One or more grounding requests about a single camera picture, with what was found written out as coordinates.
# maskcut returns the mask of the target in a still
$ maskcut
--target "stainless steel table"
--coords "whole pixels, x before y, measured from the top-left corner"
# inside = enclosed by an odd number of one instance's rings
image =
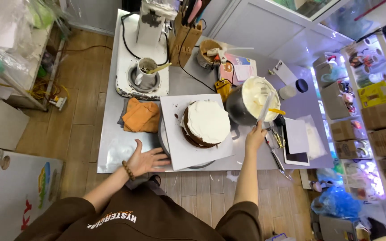
[[[157,134],[151,133],[132,133],[125,132],[117,124],[123,110],[124,101],[128,98],[120,96],[115,91],[115,78],[117,68],[117,53],[120,36],[120,17],[126,13],[119,9],[117,24],[114,37],[113,52],[111,58],[110,75],[108,82],[108,90],[105,102],[104,119],[102,125],[101,142],[99,145],[98,157],[98,173],[112,173],[122,160],[127,160],[132,152],[135,150],[136,142],[134,139],[139,139],[143,143],[142,151],[149,151],[153,148],[160,147]],[[217,80],[216,70],[210,72],[200,67],[196,61],[196,53],[198,48],[192,52],[190,60],[187,62],[185,69],[200,79],[208,86],[212,87]],[[258,76],[265,77],[278,90],[285,86],[277,75],[268,74],[268,68],[272,69],[278,63],[278,60],[261,56],[253,51],[231,52],[232,54],[252,58],[257,63]],[[311,72],[308,69],[288,65],[290,70],[298,77],[307,81],[309,90],[305,93],[298,93],[295,97],[282,100],[281,109],[287,112],[288,118],[299,118],[306,115],[311,115],[314,123],[318,129],[321,140],[324,143],[327,155],[316,158],[310,161],[310,166],[298,166],[283,163],[286,169],[296,168],[332,168],[333,158],[330,155],[330,149],[327,145],[327,137],[323,125],[322,116],[319,110],[317,96],[315,94],[314,83],[312,81]],[[212,93],[207,87],[187,75],[179,67],[169,67],[169,95],[187,95],[187,94],[203,94]],[[235,155],[216,160],[211,165],[201,169],[184,169],[182,171],[221,171],[221,170],[240,170],[244,161],[245,137],[252,127],[232,126],[233,149]],[[267,145],[263,144],[258,151],[257,168],[263,169],[277,169],[276,163],[270,153]],[[278,156],[283,160],[283,150],[278,150]],[[172,171],[170,166],[166,167],[167,171]]]

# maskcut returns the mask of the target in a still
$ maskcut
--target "wooden floor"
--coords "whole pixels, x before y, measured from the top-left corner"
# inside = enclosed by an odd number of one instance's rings
[[[66,49],[112,47],[112,43],[112,37],[74,30]],[[111,50],[96,47],[67,52],[62,60],[57,83],[69,91],[67,104],[61,112],[56,108],[48,113],[25,110],[30,121],[16,151],[63,160],[60,198],[81,197],[108,177],[96,174],[96,161]],[[260,221],[265,238],[273,230],[296,237],[297,241],[313,238],[309,202],[299,171],[295,170],[292,176],[293,181],[289,181],[277,170],[258,172]],[[212,227],[233,203],[236,183],[227,178],[226,172],[170,172],[161,177],[161,187],[176,203]]]

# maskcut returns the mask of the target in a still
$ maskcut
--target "knife block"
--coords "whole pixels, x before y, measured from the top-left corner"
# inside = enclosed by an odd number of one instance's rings
[[[174,30],[169,33],[169,61],[172,66],[185,66],[189,60],[192,50],[202,35],[202,24],[201,22],[196,27],[183,26],[181,24],[182,14],[179,12],[175,18]]]

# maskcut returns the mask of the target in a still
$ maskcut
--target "orange towel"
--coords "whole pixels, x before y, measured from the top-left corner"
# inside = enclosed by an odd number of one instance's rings
[[[159,129],[160,110],[156,103],[131,98],[122,118],[125,131],[156,133]]]

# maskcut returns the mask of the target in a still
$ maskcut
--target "hand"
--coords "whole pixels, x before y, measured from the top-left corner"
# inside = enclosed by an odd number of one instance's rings
[[[141,153],[142,142],[138,139],[135,141],[137,143],[136,149],[127,161],[127,166],[130,168],[133,175],[135,177],[139,177],[148,172],[164,172],[165,170],[163,168],[153,167],[168,165],[171,163],[166,154],[160,153],[163,152],[163,149],[154,148],[153,150]]]
[[[262,120],[257,122],[257,125],[248,133],[245,139],[245,152],[257,153],[257,150],[268,133],[266,129],[262,129],[262,123]]]

